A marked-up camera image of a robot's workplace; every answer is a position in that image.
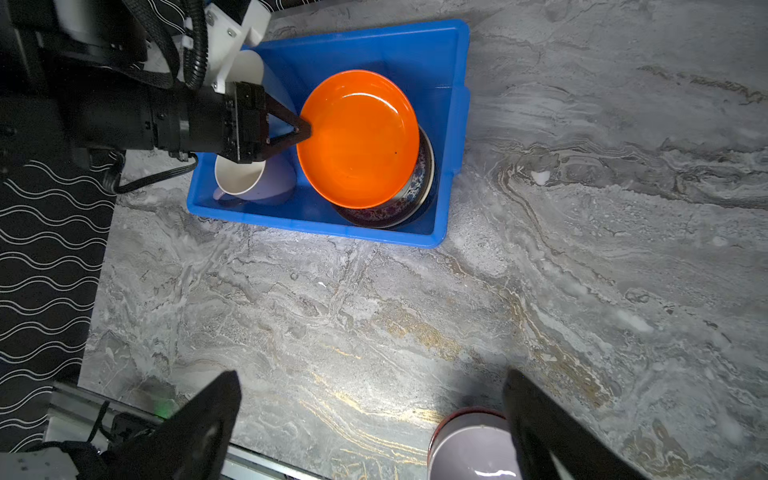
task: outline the black bracket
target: black bracket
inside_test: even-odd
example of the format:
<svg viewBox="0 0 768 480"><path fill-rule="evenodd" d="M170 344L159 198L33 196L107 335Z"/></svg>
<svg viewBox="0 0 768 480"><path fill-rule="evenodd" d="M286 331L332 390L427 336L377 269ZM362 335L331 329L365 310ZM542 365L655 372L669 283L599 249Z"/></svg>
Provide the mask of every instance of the black bracket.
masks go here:
<svg viewBox="0 0 768 480"><path fill-rule="evenodd" d="M261 85L230 82L226 96L227 140L219 153L233 162L265 161L312 136L310 123L275 100ZM270 138L269 115L291 125L293 131Z"/></svg>

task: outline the patterned plate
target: patterned plate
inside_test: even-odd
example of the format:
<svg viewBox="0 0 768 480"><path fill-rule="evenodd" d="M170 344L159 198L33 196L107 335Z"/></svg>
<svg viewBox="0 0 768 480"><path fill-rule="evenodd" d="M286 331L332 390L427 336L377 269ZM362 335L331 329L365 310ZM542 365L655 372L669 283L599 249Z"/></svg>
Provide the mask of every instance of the patterned plate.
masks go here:
<svg viewBox="0 0 768 480"><path fill-rule="evenodd" d="M408 220L424 203L435 179L435 152L419 127L419 157L408 183L391 200L374 208L355 210L333 205L339 215L358 227L391 228Z"/></svg>

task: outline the gray marble surface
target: gray marble surface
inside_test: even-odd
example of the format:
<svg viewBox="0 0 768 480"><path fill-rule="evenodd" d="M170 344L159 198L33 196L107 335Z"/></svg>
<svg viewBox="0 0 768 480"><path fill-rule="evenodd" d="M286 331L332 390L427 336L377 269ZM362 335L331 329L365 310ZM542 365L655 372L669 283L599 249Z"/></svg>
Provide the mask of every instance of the gray marble surface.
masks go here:
<svg viewBox="0 0 768 480"><path fill-rule="evenodd" d="M768 3L347 2L270 37L442 18L472 29L445 242L193 217L189 178L123 196L80 385L172 411L236 369L236 443L425 478L515 366L650 477L768 478Z"/></svg>

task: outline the orange plate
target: orange plate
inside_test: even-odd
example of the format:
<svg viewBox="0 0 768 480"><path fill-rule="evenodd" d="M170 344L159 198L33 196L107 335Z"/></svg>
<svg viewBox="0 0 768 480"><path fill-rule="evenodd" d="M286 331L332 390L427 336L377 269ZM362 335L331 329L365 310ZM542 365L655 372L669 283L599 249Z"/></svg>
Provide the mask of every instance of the orange plate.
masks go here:
<svg viewBox="0 0 768 480"><path fill-rule="evenodd" d="M328 201L370 208L394 197L413 173L419 124L408 98L389 79L366 70L327 78L301 116L312 137L296 146L306 178Z"/></svg>

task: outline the white cup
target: white cup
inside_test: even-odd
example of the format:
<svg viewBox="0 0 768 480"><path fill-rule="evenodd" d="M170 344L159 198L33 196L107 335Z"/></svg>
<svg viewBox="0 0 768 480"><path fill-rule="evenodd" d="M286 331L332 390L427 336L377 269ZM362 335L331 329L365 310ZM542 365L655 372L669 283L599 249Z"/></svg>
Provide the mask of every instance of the white cup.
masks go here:
<svg viewBox="0 0 768 480"><path fill-rule="evenodd" d="M262 84L267 93L275 96L289 109L293 110L293 104L286 104L290 98L283 97L282 85L266 84L265 77L269 77L270 83L277 81L274 74L264 65L259 54L252 50L242 50L237 53L235 62L227 76L228 81L248 81L254 84ZM280 89L280 92L270 91L270 87ZM276 118L270 119L270 136L277 136L292 131L292 128ZM248 201L259 203L281 204L288 200L293 188L296 186L296 171L287 159L287 153L252 164L237 164L221 155L216 157L214 167L218 188L214 191L214 199L219 200L224 194Z"/></svg>
<svg viewBox="0 0 768 480"><path fill-rule="evenodd" d="M282 203L296 186L296 171L281 155L252 164L236 164L219 155L214 173L219 185L215 200L229 194L248 201Z"/></svg>

